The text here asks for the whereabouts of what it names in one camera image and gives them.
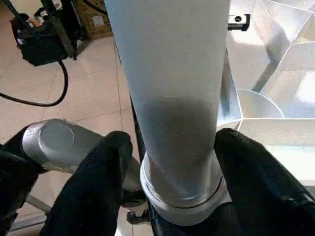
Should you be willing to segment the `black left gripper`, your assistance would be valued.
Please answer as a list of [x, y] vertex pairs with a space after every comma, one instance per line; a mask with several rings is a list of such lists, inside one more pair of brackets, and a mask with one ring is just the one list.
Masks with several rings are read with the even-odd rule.
[[250, 14], [229, 15], [227, 30], [247, 31], [250, 26], [250, 21], [251, 21]]

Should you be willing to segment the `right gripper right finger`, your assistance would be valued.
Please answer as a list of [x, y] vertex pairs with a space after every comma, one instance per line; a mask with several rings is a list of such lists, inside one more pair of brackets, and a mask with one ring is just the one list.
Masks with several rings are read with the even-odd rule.
[[223, 128], [214, 149], [247, 235], [315, 234], [314, 197], [261, 143]]

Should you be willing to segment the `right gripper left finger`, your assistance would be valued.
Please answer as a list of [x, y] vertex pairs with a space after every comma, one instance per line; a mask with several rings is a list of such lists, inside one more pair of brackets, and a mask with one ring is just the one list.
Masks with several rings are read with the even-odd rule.
[[132, 149], [123, 131], [102, 137], [62, 188], [40, 235], [113, 236]]

